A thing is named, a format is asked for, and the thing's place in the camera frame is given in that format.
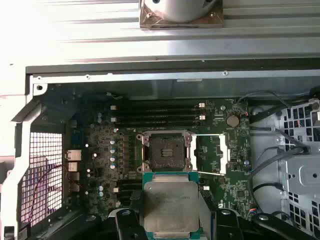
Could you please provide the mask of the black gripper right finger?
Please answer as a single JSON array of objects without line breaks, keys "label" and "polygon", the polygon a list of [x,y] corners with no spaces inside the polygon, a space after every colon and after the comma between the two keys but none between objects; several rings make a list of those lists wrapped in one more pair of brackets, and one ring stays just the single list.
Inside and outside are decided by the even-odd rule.
[{"label": "black gripper right finger", "polygon": [[311,235],[268,213],[258,213],[251,220],[230,209],[212,213],[212,240],[310,240]]}]

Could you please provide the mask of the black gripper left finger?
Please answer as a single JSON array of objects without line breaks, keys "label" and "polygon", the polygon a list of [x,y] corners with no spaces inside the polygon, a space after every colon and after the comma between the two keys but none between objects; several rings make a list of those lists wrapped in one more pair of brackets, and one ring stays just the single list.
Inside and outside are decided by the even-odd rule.
[{"label": "black gripper left finger", "polygon": [[48,240],[147,240],[134,210],[116,210],[103,220],[98,215],[81,215],[60,227]]}]

